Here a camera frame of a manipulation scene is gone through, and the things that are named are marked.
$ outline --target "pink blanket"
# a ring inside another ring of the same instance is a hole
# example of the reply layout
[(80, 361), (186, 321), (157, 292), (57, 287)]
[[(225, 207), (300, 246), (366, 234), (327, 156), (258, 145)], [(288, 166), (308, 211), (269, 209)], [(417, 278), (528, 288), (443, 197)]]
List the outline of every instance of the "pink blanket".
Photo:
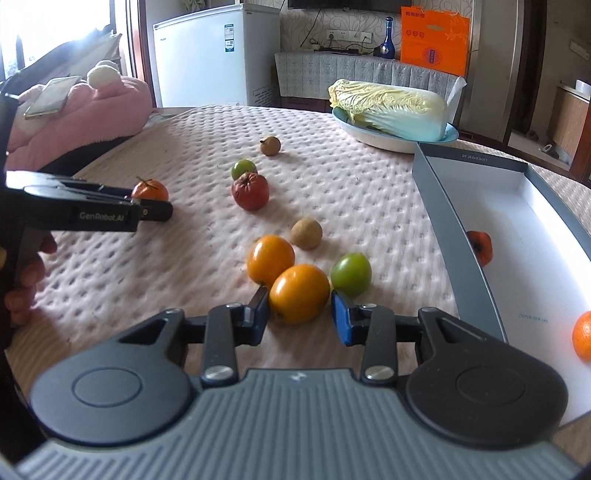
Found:
[[(40, 86), (24, 92), (21, 103), (31, 95), (36, 98), (39, 92)], [(78, 147), (135, 135), (151, 111), (150, 90), (141, 80), (120, 77), (97, 89), (79, 83), (72, 87), (66, 105), (56, 117), (48, 121), (15, 120), (7, 169), (37, 171)]]

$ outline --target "finger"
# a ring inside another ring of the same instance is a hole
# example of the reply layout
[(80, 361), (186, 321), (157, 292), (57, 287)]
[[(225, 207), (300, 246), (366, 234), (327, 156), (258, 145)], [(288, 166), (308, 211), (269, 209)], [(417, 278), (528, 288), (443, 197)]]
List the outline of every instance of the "finger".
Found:
[(29, 288), (17, 288), (6, 294), (4, 297), (4, 304), (10, 312), (23, 312), (24, 310), (31, 308), (31, 305), (33, 305), (35, 293), (37, 293), (37, 289), (34, 286)]
[(31, 319), (31, 310), (25, 310), (24, 312), (13, 313), (10, 318), (15, 325), (25, 325)]
[(54, 254), (57, 252), (57, 243), (52, 234), (47, 235), (43, 239), (40, 251), (45, 254)]
[(45, 264), (39, 255), (36, 255), (28, 265), (22, 269), (21, 285), (32, 287), (35, 283), (45, 278)]

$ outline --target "television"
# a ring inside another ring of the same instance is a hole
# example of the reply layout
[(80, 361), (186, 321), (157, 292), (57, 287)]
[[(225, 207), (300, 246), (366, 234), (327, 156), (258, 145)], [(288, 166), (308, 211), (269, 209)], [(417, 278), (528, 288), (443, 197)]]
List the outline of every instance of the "television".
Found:
[(412, 0), (287, 0), (287, 8), (319, 8), (373, 10), (400, 13), (400, 7), (410, 7)]

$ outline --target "green tomato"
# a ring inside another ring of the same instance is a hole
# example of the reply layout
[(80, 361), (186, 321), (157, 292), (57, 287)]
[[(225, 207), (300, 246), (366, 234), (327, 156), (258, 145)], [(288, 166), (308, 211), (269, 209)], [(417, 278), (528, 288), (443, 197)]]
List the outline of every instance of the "green tomato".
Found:
[(349, 254), (341, 258), (330, 269), (330, 282), (354, 298), (368, 289), (371, 283), (371, 265), (365, 255)]
[(247, 160), (245, 158), (242, 158), (240, 160), (238, 160), (234, 166), (232, 167), (232, 180), (237, 180), (240, 177), (242, 177), (242, 175), (244, 173), (258, 173), (256, 170), (256, 165), (251, 162), (250, 160)]

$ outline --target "refrigerator label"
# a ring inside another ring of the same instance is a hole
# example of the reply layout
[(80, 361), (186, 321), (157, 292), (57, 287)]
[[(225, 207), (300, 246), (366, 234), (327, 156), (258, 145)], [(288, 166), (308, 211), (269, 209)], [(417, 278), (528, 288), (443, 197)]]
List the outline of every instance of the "refrigerator label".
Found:
[(234, 24), (223, 26), (223, 36), (226, 41), (226, 52), (234, 51)]
[(223, 34), (226, 40), (234, 40), (234, 24), (224, 25)]

